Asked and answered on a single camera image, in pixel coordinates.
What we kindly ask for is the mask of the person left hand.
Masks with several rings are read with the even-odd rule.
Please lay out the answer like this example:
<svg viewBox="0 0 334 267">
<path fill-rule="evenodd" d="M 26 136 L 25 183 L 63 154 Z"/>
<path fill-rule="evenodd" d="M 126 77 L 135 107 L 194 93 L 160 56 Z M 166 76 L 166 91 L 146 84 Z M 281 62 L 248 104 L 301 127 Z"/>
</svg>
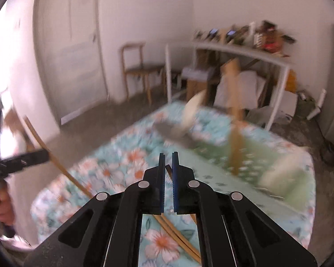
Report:
<svg viewBox="0 0 334 267">
<path fill-rule="evenodd" d="M 15 222 L 15 213 L 12 199 L 9 194 L 9 187 L 4 184 L 0 189 L 0 223 L 13 225 Z"/>
</svg>

